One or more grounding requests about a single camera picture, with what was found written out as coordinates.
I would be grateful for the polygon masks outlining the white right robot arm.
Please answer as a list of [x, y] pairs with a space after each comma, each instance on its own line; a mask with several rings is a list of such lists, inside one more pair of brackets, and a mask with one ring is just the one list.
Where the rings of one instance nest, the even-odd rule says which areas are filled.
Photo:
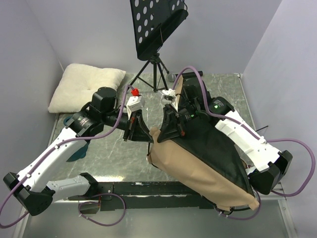
[[285, 176], [292, 154], [281, 152], [260, 137], [223, 97], [211, 97], [207, 93], [208, 108], [198, 86], [186, 86], [181, 94], [173, 89], [161, 90], [163, 124], [158, 142], [184, 137], [189, 121], [200, 118], [211, 123], [229, 137], [253, 162], [247, 169], [249, 183], [258, 192], [268, 195]]

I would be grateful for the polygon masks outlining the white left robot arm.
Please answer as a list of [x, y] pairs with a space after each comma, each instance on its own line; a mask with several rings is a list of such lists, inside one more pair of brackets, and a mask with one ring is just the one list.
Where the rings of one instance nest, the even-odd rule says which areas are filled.
[[98, 182], [89, 173], [59, 181], [51, 177], [72, 156], [84, 157], [91, 140], [100, 139], [104, 126], [110, 126], [110, 135], [115, 129], [124, 131], [123, 140], [152, 143], [149, 129], [143, 121], [145, 105], [138, 89], [131, 90], [129, 99], [118, 102], [117, 92], [110, 87], [101, 87], [82, 109], [65, 123], [55, 141], [28, 167], [19, 173], [8, 173], [4, 183], [14, 197], [32, 216], [44, 212], [52, 203], [73, 197], [93, 199], [98, 193]]

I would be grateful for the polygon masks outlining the tan pet tent fabric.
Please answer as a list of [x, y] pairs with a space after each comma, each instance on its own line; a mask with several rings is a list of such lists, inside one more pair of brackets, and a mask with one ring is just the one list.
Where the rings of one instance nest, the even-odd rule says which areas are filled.
[[[195, 77], [185, 79], [176, 86], [176, 93], [181, 94], [186, 86], [198, 86], [204, 106], [208, 106], [205, 84]], [[230, 211], [238, 206], [259, 208], [244, 162], [226, 135], [211, 123], [195, 118], [189, 121], [184, 137], [158, 143], [160, 128], [150, 130], [154, 141], [147, 155], [150, 164], [196, 191], [219, 210]]]

